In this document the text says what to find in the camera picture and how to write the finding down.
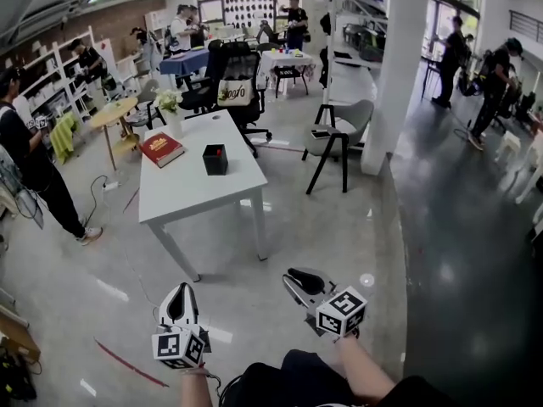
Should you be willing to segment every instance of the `blue tablecloth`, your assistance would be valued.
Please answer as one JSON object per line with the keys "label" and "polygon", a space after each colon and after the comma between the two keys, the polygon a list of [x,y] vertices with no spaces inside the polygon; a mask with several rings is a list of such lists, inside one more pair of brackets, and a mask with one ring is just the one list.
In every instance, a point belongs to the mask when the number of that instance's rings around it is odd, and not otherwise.
{"label": "blue tablecloth", "polygon": [[188,51],[179,59],[164,59],[160,62],[160,73],[164,75],[190,75],[207,66],[208,50]]}

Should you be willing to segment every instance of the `green towel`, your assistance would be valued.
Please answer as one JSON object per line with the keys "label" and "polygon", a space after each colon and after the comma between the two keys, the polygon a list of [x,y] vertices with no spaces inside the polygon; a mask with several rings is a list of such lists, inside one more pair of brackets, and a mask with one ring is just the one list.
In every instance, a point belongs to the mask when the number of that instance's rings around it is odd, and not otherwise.
{"label": "green towel", "polygon": [[54,153],[61,164],[74,152],[72,132],[79,130],[79,120],[74,112],[69,112],[57,119],[57,124],[51,131],[51,144]]}

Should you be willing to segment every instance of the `railing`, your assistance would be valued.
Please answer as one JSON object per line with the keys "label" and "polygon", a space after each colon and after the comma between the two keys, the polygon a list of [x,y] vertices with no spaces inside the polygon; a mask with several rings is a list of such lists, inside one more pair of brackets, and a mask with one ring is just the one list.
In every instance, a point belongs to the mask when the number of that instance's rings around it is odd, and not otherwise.
{"label": "railing", "polygon": [[543,44],[543,21],[536,20],[514,10],[510,10],[509,12],[511,13],[509,28],[512,31],[522,33],[530,39]]}

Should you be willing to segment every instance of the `brick wall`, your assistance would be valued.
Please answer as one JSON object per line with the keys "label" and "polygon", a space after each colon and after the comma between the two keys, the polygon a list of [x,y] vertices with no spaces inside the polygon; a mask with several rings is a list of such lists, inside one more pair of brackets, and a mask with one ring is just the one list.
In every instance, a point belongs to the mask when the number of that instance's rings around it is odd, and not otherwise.
{"label": "brick wall", "polygon": [[145,14],[165,7],[166,0],[135,0],[81,15],[69,20],[63,31],[60,30],[60,25],[57,25],[5,53],[0,58],[0,66],[3,67],[6,58],[11,58],[15,65],[22,64],[23,60],[28,63],[34,59],[31,52],[34,41],[39,41],[51,49],[53,42],[66,42],[86,31],[89,25],[92,27],[94,40],[109,38],[115,60],[123,59],[137,48],[136,38],[130,36],[132,27],[144,28]]}

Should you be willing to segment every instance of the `book cover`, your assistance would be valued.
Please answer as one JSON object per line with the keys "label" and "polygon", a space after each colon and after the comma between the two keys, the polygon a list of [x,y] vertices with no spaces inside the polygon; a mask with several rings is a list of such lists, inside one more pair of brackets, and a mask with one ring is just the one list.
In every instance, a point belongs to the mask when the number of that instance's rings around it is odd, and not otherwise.
{"label": "book cover", "polygon": [[185,148],[177,140],[160,132],[141,144],[142,152],[160,168],[170,163],[185,152]]}

